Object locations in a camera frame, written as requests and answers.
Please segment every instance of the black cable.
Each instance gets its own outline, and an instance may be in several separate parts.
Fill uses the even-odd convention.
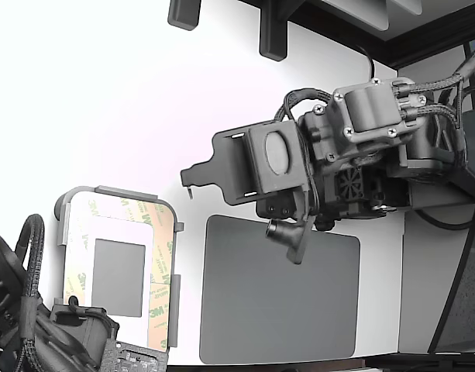
[[[457,223],[457,224],[445,223],[437,219],[434,219],[428,213],[422,210],[416,211],[416,214],[419,215],[422,219],[424,219],[429,224],[434,225],[435,227],[438,227],[439,229],[450,230],[450,231],[467,230],[475,223],[474,220],[464,222],[464,223]]]
[[[373,58],[367,52],[367,50],[364,49],[361,45],[356,45],[356,48],[359,49],[368,58],[368,62],[370,63],[370,78],[368,79],[368,81],[370,81],[375,77],[375,62],[373,61]]]
[[[467,80],[471,74],[475,71],[475,51],[472,55],[465,60],[461,66],[458,67],[456,72],[451,76],[443,80],[432,81],[429,83],[410,84],[408,86],[400,85],[393,88],[393,92],[396,96],[400,93],[425,93],[427,91],[440,91],[454,87],[460,81]]]
[[[114,322],[111,320],[108,316],[99,313],[99,312],[93,312],[89,311],[89,309],[81,309],[78,307],[79,305],[79,300],[75,296],[71,296],[68,298],[68,306],[70,310],[75,313],[78,316],[85,316],[85,317],[91,317],[91,318],[96,318],[102,321],[103,326],[106,329],[106,332],[109,334],[110,339],[116,338],[116,334],[119,331],[120,324],[117,322]]]
[[[277,113],[275,114],[274,121],[281,122],[282,120],[284,120],[286,115],[288,116],[290,120],[294,120],[294,116],[292,115],[291,110],[299,102],[303,102],[309,99],[309,100],[319,100],[324,103],[329,103],[331,98],[332,98],[331,94],[327,93],[326,91],[322,91],[320,89],[302,88],[302,89],[290,91],[289,93],[285,95],[284,104],[278,109]]]
[[[34,339],[39,298],[37,290],[44,247],[44,221],[40,215],[31,215],[27,218],[17,245],[27,245],[30,248],[30,256],[20,310],[19,333],[22,348],[20,350],[19,361],[15,366],[15,372],[20,372],[25,360],[29,362],[33,370],[45,372],[37,358]]]

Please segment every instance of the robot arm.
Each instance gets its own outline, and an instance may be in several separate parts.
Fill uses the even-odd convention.
[[[183,170],[182,184],[217,184],[230,205],[256,202],[257,215],[270,220],[267,236],[288,246],[289,260],[300,264],[313,225],[328,231],[340,219],[410,208],[412,183],[475,190],[457,176],[467,167],[463,83],[474,70],[475,52],[442,81],[374,78],[332,95],[293,91],[273,121],[216,133],[213,157]],[[438,90],[439,102],[427,98]],[[295,120],[291,109],[305,99],[323,105]],[[295,223],[285,222],[290,218]]]

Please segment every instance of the black wire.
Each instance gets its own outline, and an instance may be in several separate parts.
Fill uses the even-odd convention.
[[[44,221],[40,215],[30,215],[20,233],[18,245],[27,245],[30,248],[29,264],[27,267],[26,282],[22,293],[22,298],[38,298],[37,291],[39,286],[41,263],[43,261],[43,247],[44,247]],[[22,309],[20,316],[19,329],[25,328],[30,319],[35,318],[37,314],[37,306],[35,308],[24,308],[22,301]],[[45,372],[39,359],[37,358],[36,344],[34,340],[35,323],[31,329],[30,337],[22,338],[22,348],[20,350],[19,361],[15,366],[15,372],[22,369],[25,360],[33,370],[38,372]]]
[[[368,58],[368,62],[370,63],[370,78],[368,79],[368,81],[370,81],[375,77],[375,62],[373,61],[373,58],[367,52],[367,50],[364,49],[361,45],[356,45],[356,48],[358,48]]]
[[[91,317],[91,318],[96,318],[102,321],[103,326],[106,329],[106,332],[109,334],[109,338],[114,339],[116,338],[116,333],[119,331],[120,324],[117,322],[114,322],[112,319],[110,319],[108,316],[105,314],[99,313],[99,312],[90,312],[88,309],[80,309],[78,307],[79,305],[79,300],[75,296],[70,296],[68,298],[68,306],[69,309],[76,314],[77,316],[86,316],[86,317]]]
[[[435,227],[438,227],[440,229],[450,230],[450,231],[468,230],[475,223],[475,220],[471,220],[464,223],[457,223],[457,224],[445,223],[437,219],[434,219],[428,213],[422,210],[416,211],[416,214],[419,215],[422,219],[424,219],[429,224],[434,225]]]

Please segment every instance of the screw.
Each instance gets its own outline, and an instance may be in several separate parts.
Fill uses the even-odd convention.
[[[333,99],[335,99],[337,102],[342,102],[344,100],[344,96],[337,92],[333,95]]]
[[[345,128],[344,129],[344,136],[351,137],[354,134],[353,128]]]
[[[395,128],[389,128],[387,131],[387,134],[389,135],[390,138],[395,138],[398,136],[398,131]]]
[[[313,113],[315,115],[323,115],[325,114],[325,106],[322,106],[322,105],[315,105],[315,107],[313,107]]]

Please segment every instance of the black shelf bracket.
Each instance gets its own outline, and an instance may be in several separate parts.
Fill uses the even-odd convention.
[[[287,57],[287,21],[305,0],[263,0],[260,54],[280,61]]]
[[[192,31],[199,24],[201,0],[170,0],[168,23],[180,29]]]
[[[306,0],[262,0],[260,54],[280,61],[287,57],[287,21]],[[168,23],[192,31],[199,24],[201,0],[170,0]]]

